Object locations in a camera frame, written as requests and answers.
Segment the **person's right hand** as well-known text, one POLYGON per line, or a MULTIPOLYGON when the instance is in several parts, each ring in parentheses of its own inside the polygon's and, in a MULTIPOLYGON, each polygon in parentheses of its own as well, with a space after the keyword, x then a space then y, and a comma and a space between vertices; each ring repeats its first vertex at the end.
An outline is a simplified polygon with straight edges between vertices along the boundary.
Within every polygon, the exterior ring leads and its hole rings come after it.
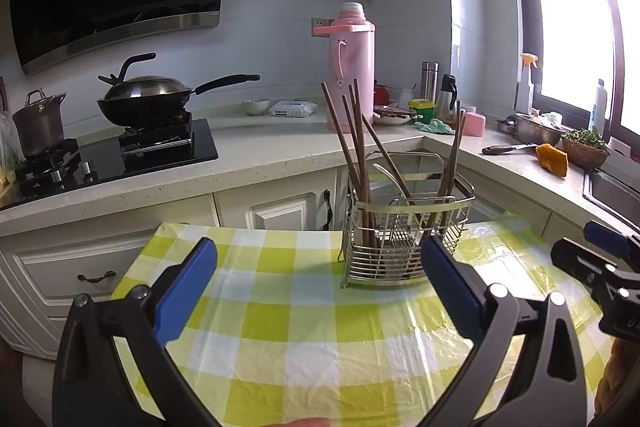
POLYGON ((638 343, 628 343, 615 338, 611 348, 611 355, 605 365, 604 373, 598 384, 594 398, 594 416, 598 417, 612 407, 618 395, 622 392, 632 370, 639 363, 638 343))

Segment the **person's left hand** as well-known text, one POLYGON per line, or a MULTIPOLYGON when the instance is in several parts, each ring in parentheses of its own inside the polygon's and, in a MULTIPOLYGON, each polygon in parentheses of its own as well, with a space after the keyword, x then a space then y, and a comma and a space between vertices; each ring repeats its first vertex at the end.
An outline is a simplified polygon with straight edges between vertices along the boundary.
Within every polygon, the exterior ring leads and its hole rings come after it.
POLYGON ((327 418, 312 417, 296 419, 296 421, 288 421, 282 424, 272 424, 268 427, 330 427, 331 423, 327 418))

